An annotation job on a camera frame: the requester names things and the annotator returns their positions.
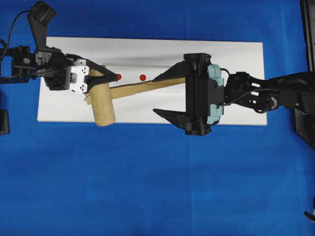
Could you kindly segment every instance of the light blue part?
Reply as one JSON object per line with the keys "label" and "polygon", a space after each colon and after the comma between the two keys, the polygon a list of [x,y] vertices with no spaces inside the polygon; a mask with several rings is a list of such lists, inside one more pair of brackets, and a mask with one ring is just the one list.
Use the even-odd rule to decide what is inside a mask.
{"label": "light blue part", "polygon": [[[218,83],[218,86],[224,85],[224,79],[221,78],[221,68],[218,65],[209,65],[208,66],[209,78]],[[223,115],[223,107],[216,104],[210,105],[210,116],[208,117],[208,124],[214,124],[217,121],[220,121],[220,117]]]}

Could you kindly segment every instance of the table surface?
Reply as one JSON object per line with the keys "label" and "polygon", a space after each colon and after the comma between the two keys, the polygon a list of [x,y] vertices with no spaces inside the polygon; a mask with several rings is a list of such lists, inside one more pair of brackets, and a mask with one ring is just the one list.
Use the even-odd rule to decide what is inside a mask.
{"label": "table surface", "polygon": [[[140,82],[145,74],[154,79],[172,65],[183,60],[183,54],[205,52],[212,63],[227,68],[230,73],[246,71],[264,79],[263,45],[255,42],[217,42],[192,40],[115,39],[83,37],[48,37],[47,45],[90,59],[116,73],[122,79],[110,86]],[[225,83],[227,74],[223,73]],[[83,94],[72,91],[50,91],[41,80],[38,121],[94,122],[91,106]],[[160,88],[113,100],[118,123],[168,123],[152,110],[154,108],[185,111],[185,84]],[[266,125],[267,115],[231,105],[225,107],[220,124]]]}

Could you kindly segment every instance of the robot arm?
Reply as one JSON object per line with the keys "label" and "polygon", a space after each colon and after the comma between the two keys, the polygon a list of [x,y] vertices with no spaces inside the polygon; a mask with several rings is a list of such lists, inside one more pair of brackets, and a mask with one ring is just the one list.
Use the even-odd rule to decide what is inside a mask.
{"label": "robot arm", "polygon": [[[12,57],[12,75],[0,77],[0,84],[28,83],[30,78],[42,76],[50,90],[69,89],[76,93],[86,93],[95,85],[118,79],[117,74],[88,59],[77,55],[65,55],[60,49],[46,46],[47,27],[56,15],[56,11],[49,5],[39,1],[30,11],[21,13],[25,12],[29,12],[27,17],[35,39],[36,51],[30,53],[28,46],[9,48],[9,40],[7,44],[2,40],[0,64],[3,57]],[[92,69],[105,76],[89,76]]]}
{"label": "robot arm", "polygon": [[154,109],[187,135],[205,135],[219,122],[223,108],[231,104],[254,109],[258,113],[276,110],[279,106],[296,108],[304,114],[315,113],[315,72],[303,72],[269,80],[259,80],[246,72],[229,74],[223,86],[221,70],[211,64],[205,53],[185,54],[154,81],[186,78],[186,111]]}

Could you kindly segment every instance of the screw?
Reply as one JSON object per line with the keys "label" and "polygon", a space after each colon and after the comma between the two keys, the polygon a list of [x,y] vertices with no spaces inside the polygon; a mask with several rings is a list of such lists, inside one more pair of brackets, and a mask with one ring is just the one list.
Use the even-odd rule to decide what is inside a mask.
{"label": "screw", "polygon": [[24,58],[23,59],[24,64],[29,64],[31,60],[29,58]]}

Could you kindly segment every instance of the black mount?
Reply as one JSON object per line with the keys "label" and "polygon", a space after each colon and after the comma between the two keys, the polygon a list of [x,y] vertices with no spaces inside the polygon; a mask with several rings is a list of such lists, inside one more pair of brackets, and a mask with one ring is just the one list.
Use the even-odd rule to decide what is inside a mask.
{"label": "black mount", "polygon": [[[315,71],[315,1],[301,0],[304,38],[309,71]],[[295,109],[296,132],[315,149],[315,115]]]}
{"label": "black mount", "polygon": [[0,135],[9,134],[9,114],[7,110],[0,110]]}
{"label": "black mount", "polygon": [[56,14],[57,12],[43,1],[38,1],[28,14],[31,31],[39,51],[47,48],[47,26]]}

